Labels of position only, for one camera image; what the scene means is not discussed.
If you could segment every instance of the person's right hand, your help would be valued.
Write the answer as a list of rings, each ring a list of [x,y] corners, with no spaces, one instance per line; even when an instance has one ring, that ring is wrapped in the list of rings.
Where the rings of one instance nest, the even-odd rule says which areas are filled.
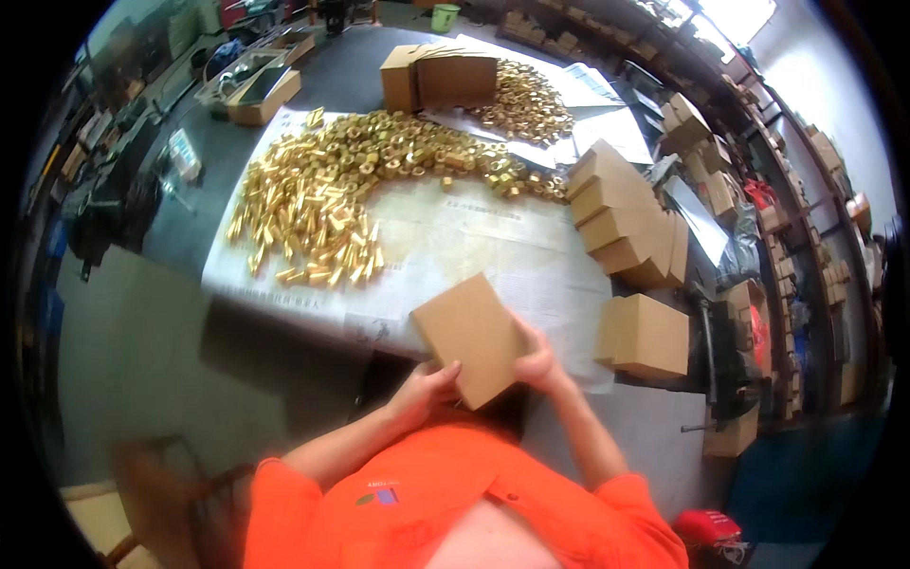
[[[546,334],[533,328],[510,310],[512,319],[528,344],[529,354],[515,361],[515,379],[547,395],[574,386],[574,381],[556,359]]]

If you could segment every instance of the person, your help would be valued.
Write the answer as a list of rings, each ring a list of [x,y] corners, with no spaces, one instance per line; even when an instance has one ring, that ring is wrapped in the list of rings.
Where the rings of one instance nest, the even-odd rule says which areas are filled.
[[[385,406],[259,465],[245,569],[688,566],[546,336],[515,319],[516,378],[552,402],[583,488],[443,407],[460,364],[423,363]]]

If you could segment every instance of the worktable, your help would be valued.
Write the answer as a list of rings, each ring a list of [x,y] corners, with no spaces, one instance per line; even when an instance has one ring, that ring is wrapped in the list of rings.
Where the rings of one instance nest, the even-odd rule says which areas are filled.
[[[397,45],[438,39],[438,36],[395,28],[351,28],[341,38],[319,46],[311,55],[295,62],[293,67],[300,70],[302,88],[286,108],[291,114],[293,111],[306,111],[316,107],[325,107],[327,112],[345,113],[366,113],[381,108],[379,66],[386,55]],[[204,288],[215,294],[227,296],[254,310],[271,312],[280,319],[296,321],[305,330],[325,334],[355,348],[380,349],[415,358],[426,357],[427,352],[408,323],[410,310],[429,299],[426,296],[427,290],[442,292],[459,280],[469,277],[469,272],[484,270],[507,306],[514,308],[532,324],[544,328],[554,338],[554,345],[557,352],[561,352],[559,355],[563,363],[581,385],[589,391],[608,391],[611,388],[612,372],[594,363],[591,354],[600,306],[612,297],[612,285],[610,279],[600,273],[596,263],[584,254],[581,238],[572,226],[568,209],[533,198],[523,198],[514,203],[498,202],[488,190],[482,192],[470,188],[473,184],[475,188],[485,189],[479,179],[464,181],[463,191],[449,198],[439,190],[438,180],[430,178],[419,182],[417,185],[420,193],[412,194],[409,199],[420,196],[421,200],[427,201],[421,206],[431,208],[431,215],[441,215],[445,208],[453,213],[459,210],[455,215],[473,216],[474,219],[487,215],[489,221],[473,221],[473,225],[461,234],[465,240],[475,239],[477,228],[484,223],[492,224],[499,232],[495,237],[492,237],[492,233],[484,237],[499,239],[503,245],[508,246],[506,249],[511,248],[512,264],[514,251],[542,249],[543,241],[539,239],[546,237],[537,235],[539,232],[528,230],[527,227],[522,228],[513,215],[516,208],[523,211],[526,223],[530,223],[530,218],[538,227],[547,227],[543,223],[547,220],[551,223],[553,239],[551,264],[541,267],[527,263],[530,266],[523,268],[521,277],[515,280],[513,275],[498,271],[501,268],[497,265],[501,253],[490,255],[488,261],[478,260],[484,251],[468,251],[465,243],[452,243],[452,252],[447,257],[454,259],[457,249],[459,256],[465,258],[466,262],[460,263],[454,259],[450,265],[440,265],[438,270],[431,271],[430,274],[411,273],[402,278],[400,275],[407,271],[392,271],[379,277],[379,286],[382,286],[383,279],[387,279],[389,282],[385,285],[386,290],[398,289],[389,306],[382,307],[381,318],[373,318],[372,310],[369,310],[370,314],[363,314],[364,306],[375,307],[383,303],[370,294],[371,288],[378,286],[374,284],[368,285],[364,290],[346,291],[342,294],[339,291],[314,290],[309,287],[282,289],[270,274],[252,279],[245,267],[238,267],[236,272],[222,271],[213,277],[212,263],[207,268],[207,259],[211,260],[213,255],[220,255],[222,249],[227,249],[223,236],[218,234],[219,224],[224,223],[226,208],[232,203],[235,187],[250,156],[261,151],[263,144],[268,142],[265,141],[263,129],[239,127],[213,120],[202,106],[192,107],[194,103],[194,99],[186,97],[177,105],[171,118],[162,127],[162,137],[157,141],[157,147],[163,145],[167,133],[177,127],[176,121],[186,130],[199,154],[205,174],[200,188],[181,188],[179,191],[181,197],[197,212],[194,216],[176,201],[165,198],[146,236],[144,256],[191,279],[199,279]],[[156,147],[153,146],[150,155],[154,155],[155,151]],[[399,208],[400,206],[394,205],[394,199],[400,199],[395,193],[394,189],[387,193],[382,198],[384,201],[379,204],[384,204],[383,207],[389,211]],[[496,217],[500,218],[500,222],[492,220]],[[450,235],[460,234],[451,224],[448,230]],[[420,239],[428,233],[421,233]],[[513,246],[516,244],[526,249],[515,249]],[[439,244],[440,247],[446,245],[449,243]],[[245,258],[243,251],[225,250],[223,254],[236,255],[238,259]],[[411,263],[413,266],[413,259],[408,258],[407,254],[401,260],[404,264]],[[428,267],[432,263],[432,260],[422,259],[420,266]],[[221,276],[228,274],[236,277]],[[413,284],[421,279],[432,281],[432,285],[428,288],[426,282],[421,282],[421,292],[415,295],[401,291],[407,290],[408,282]],[[308,302],[316,303],[316,311],[328,312],[329,317],[321,318],[325,314],[316,314],[312,305],[304,305]],[[587,341],[580,342],[581,337]],[[586,345],[579,349],[579,343]]]

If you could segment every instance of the person's left hand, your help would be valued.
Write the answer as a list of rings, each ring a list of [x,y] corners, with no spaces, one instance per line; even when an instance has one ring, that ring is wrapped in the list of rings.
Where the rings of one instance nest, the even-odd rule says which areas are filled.
[[[455,380],[461,373],[461,362],[444,368],[432,361],[419,364],[392,397],[386,408],[406,431],[417,429],[434,407],[461,397]]]

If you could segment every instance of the hand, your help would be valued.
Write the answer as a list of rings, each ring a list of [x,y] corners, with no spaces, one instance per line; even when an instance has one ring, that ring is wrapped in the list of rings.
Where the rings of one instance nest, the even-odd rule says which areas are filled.
[[[419,364],[392,396],[386,408],[405,431],[421,426],[434,407],[461,398],[455,380],[461,373],[461,362],[444,368],[431,361]]]
[[[511,310],[510,313],[531,351],[515,361],[515,379],[524,381],[547,395],[554,395],[560,390],[573,387],[574,381],[557,361],[546,334],[533,328],[518,314]]]

